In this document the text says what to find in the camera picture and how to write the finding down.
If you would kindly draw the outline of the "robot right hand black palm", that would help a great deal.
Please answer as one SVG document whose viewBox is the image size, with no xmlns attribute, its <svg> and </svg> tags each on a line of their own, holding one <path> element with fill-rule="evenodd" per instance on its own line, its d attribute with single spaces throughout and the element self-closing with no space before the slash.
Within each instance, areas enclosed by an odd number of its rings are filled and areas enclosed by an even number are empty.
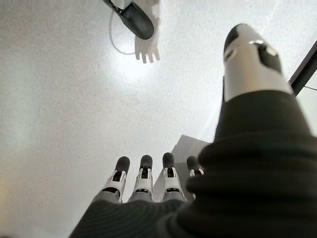
<svg viewBox="0 0 317 238">
<path fill-rule="evenodd" d="M 115 203 L 110 186 L 92 201 L 73 238 L 314 238 L 317 139 L 311 134 L 278 53 L 247 24 L 229 32 L 213 143 L 188 166 L 186 203 Z"/>
</svg>

